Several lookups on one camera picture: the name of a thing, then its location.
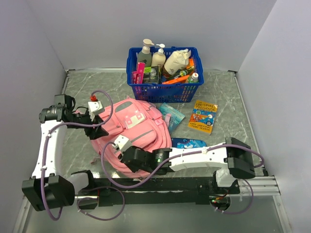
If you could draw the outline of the pink student backpack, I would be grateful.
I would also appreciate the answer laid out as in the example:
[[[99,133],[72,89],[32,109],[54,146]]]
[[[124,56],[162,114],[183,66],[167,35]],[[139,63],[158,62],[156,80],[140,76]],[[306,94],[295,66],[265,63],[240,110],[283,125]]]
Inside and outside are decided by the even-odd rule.
[[[127,98],[113,105],[113,114],[109,117],[111,107],[107,106],[99,114],[102,120],[108,120],[102,128],[109,135],[95,140],[91,144],[101,155],[104,146],[113,142],[119,135],[128,138],[133,146],[152,152],[155,149],[172,146],[168,127],[162,113],[152,103]]]

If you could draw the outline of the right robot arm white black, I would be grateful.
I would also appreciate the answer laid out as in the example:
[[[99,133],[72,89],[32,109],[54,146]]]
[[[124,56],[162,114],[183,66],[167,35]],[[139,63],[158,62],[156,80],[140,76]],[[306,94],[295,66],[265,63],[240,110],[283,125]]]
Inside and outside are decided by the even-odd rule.
[[[214,167],[217,170],[212,188],[217,193],[225,192],[236,179],[256,176],[250,146],[233,137],[202,148],[161,148],[148,152],[130,141],[119,147],[121,162],[133,173],[142,170],[151,175],[165,175],[189,168]]]

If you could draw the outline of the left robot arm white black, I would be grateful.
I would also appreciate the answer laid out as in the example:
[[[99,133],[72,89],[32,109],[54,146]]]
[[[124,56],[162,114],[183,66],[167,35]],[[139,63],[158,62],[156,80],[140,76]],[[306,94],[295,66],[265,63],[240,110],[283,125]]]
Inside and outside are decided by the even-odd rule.
[[[22,192],[36,211],[71,206],[80,191],[91,195],[96,189],[89,170],[74,172],[64,178],[61,172],[63,143],[67,129],[82,129],[95,140],[109,133],[102,127],[107,120],[100,118],[102,103],[92,93],[85,112],[78,112],[74,97],[56,95],[54,103],[39,114],[41,142],[37,163],[31,177],[22,182]]]

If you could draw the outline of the blue shark pencil case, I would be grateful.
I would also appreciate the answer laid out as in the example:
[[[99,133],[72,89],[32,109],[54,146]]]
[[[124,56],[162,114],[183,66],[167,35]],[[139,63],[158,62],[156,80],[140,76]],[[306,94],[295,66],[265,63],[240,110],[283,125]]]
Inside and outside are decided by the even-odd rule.
[[[207,144],[203,140],[188,138],[171,138],[172,147],[178,149],[192,149],[206,147]]]

